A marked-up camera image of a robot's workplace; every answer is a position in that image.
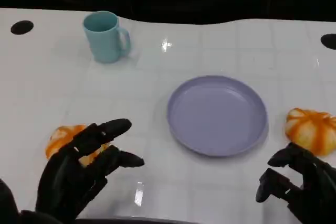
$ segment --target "cup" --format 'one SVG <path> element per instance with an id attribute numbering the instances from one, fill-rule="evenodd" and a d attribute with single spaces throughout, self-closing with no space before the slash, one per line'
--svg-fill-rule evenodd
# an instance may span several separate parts
<path id="1" fill-rule="evenodd" d="M 130 52 L 130 35 L 119 27 L 118 17 L 114 13 L 92 13 L 84 19 L 83 27 L 95 61 L 113 63 Z"/>

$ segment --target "black dot marker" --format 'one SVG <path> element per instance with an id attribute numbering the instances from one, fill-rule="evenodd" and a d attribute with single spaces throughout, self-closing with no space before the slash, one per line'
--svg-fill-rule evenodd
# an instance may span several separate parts
<path id="1" fill-rule="evenodd" d="M 33 22 L 28 20 L 22 20 L 12 25 L 10 30 L 12 34 L 21 35 L 31 31 L 33 27 L 34 27 Z"/>
<path id="2" fill-rule="evenodd" d="M 336 50 L 336 34 L 326 34 L 321 37 L 321 42 L 325 47 Z"/>

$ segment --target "plate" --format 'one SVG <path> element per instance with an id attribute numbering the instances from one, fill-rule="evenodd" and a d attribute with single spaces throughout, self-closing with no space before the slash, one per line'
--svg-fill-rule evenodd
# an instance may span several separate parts
<path id="1" fill-rule="evenodd" d="M 264 141 L 267 112 L 249 86 L 224 76 L 202 76 L 180 85 L 167 106 L 173 136 L 207 156 L 231 156 Z"/>

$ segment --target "small pumpkin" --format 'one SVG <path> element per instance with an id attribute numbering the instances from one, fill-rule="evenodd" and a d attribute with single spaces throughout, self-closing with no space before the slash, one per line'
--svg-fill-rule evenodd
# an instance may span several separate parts
<path id="1" fill-rule="evenodd" d="M 54 155 L 60 148 L 62 148 L 64 145 L 70 143 L 75 135 L 77 135 L 79 132 L 84 130 L 86 128 L 86 125 L 80 124 L 75 126 L 60 126 L 58 127 L 53 134 L 50 137 L 50 141 L 48 143 L 48 146 L 46 148 L 46 156 L 47 159 L 50 159 L 52 155 Z M 99 153 L 104 151 L 107 147 L 109 147 L 109 144 L 103 144 L 98 150 L 91 153 L 88 156 L 81 157 L 79 159 L 79 162 L 82 164 L 82 166 L 88 166 L 93 162 L 95 157 L 98 156 Z"/>
<path id="2" fill-rule="evenodd" d="M 314 155 L 328 155 L 336 148 L 336 117 L 327 112 L 292 109 L 285 131 L 293 143 Z"/>

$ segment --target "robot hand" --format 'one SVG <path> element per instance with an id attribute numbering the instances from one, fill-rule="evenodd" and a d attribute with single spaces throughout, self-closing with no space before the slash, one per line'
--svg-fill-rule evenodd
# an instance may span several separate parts
<path id="1" fill-rule="evenodd" d="M 117 119 L 101 125 L 91 124 L 78 133 L 48 161 L 37 192 L 36 211 L 62 223 L 75 220 L 85 206 L 107 183 L 106 176 L 122 167 L 139 167 L 143 159 L 111 145 L 87 167 L 78 159 L 91 154 L 102 144 L 125 133 L 131 122 Z"/>
<path id="2" fill-rule="evenodd" d="M 301 188 L 278 172 L 267 169 L 260 178 L 257 202 L 271 194 L 288 202 L 289 210 L 303 223 L 328 223 L 336 209 L 336 169 L 309 151 L 290 143 L 268 161 L 273 167 L 285 167 L 303 176 Z"/>

